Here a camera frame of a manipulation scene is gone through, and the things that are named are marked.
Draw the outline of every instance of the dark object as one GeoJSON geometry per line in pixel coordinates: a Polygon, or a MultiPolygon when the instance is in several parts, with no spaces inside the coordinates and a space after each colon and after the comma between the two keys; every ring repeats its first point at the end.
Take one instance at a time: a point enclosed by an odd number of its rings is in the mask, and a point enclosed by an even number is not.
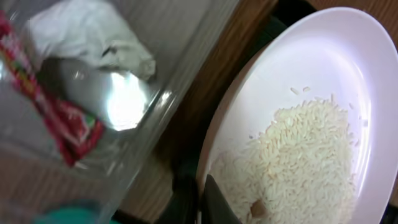
{"type": "Polygon", "coordinates": [[[387,205],[380,224],[398,224],[398,208],[387,205]]]}
{"type": "Polygon", "coordinates": [[[122,224],[148,224],[142,220],[132,217],[121,210],[116,211],[113,215],[112,220],[122,224]]]}
{"type": "Polygon", "coordinates": [[[304,0],[279,0],[273,16],[289,27],[316,11],[310,3],[304,0]]]}
{"type": "Polygon", "coordinates": [[[214,178],[207,175],[205,192],[202,198],[201,222],[202,224],[240,224],[241,222],[232,212],[223,197],[214,178]]]}
{"type": "Polygon", "coordinates": [[[267,216],[267,208],[262,199],[257,200],[251,205],[250,212],[253,218],[265,218],[267,216]]]}
{"type": "Polygon", "coordinates": [[[195,223],[198,211],[198,186],[195,179],[189,176],[174,179],[173,192],[167,208],[155,224],[195,223]]]}
{"type": "Polygon", "coordinates": [[[268,24],[263,30],[258,33],[256,40],[250,46],[247,54],[242,60],[241,68],[243,68],[253,56],[255,56],[258,51],[260,51],[264,46],[271,43],[275,38],[279,36],[283,31],[287,29],[287,26],[283,24],[278,18],[270,16],[268,24]]]}

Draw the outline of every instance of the clear plastic container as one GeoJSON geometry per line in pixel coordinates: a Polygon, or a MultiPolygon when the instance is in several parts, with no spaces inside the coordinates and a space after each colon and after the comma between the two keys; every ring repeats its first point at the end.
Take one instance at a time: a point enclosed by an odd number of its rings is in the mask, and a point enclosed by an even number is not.
{"type": "MultiPolygon", "coordinates": [[[[93,223],[107,223],[215,45],[238,0],[113,0],[112,3],[157,61],[156,79],[139,88],[146,96],[142,119],[130,130],[107,129],[96,149],[74,168],[65,165],[54,146],[32,147],[29,139],[10,139],[0,133],[1,223],[32,223],[64,205],[93,208],[98,214],[93,223]]],[[[19,32],[28,18],[52,4],[54,0],[3,0],[0,9],[19,32]]],[[[72,80],[68,74],[74,76],[82,70],[66,66],[60,71],[66,74],[63,84],[77,96],[82,83],[68,86],[72,80]]]]}

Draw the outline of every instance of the green object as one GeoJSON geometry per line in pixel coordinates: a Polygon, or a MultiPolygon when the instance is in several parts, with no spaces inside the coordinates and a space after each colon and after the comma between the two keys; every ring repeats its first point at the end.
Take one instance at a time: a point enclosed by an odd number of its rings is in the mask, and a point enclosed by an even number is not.
{"type": "MultiPolygon", "coordinates": [[[[94,224],[96,213],[84,208],[62,208],[38,218],[34,224],[94,224]]],[[[120,224],[111,221],[109,224],[120,224]]]]}

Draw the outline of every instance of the wooden table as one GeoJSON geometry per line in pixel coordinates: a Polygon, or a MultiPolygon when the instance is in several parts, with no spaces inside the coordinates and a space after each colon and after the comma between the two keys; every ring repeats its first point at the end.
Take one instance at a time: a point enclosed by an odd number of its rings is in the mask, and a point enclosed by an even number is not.
{"type": "MultiPolygon", "coordinates": [[[[317,9],[348,6],[364,10],[380,21],[390,33],[394,43],[398,43],[398,14],[396,13],[398,1],[396,0],[308,1],[317,9]]],[[[156,156],[161,161],[171,161],[184,152],[192,150],[193,147],[201,147],[218,103],[238,74],[239,63],[243,60],[245,51],[248,50],[248,46],[258,31],[264,27],[261,24],[266,22],[267,15],[274,4],[275,1],[241,0],[218,44],[202,66],[156,147],[156,156]]],[[[154,157],[148,164],[151,165],[147,165],[146,170],[144,169],[138,177],[147,186],[133,186],[122,209],[132,215],[154,220],[170,197],[171,175],[170,171],[165,171],[154,157]],[[162,174],[168,173],[168,175],[157,177],[154,174],[155,170],[162,174]],[[149,189],[162,189],[163,193],[157,193],[156,197],[151,197],[148,193],[149,189]],[[141,200],[140,195],[146,195],[146,199],[141,200]]],[[[392,194],[391,203],[398,205],[398,188],[392,194]]]]}

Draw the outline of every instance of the white tissue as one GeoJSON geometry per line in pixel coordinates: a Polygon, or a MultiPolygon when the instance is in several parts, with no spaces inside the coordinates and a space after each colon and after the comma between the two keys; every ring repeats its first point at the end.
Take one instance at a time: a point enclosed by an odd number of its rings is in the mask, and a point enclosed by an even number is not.
{"type": "Polygon", "coordinates": [[[66,0],[31,18],[22,41],[34,67],[48,57],[77,58],[94,67],[130,70],[147,80],[155,60],[105,0],[66,0]]]}

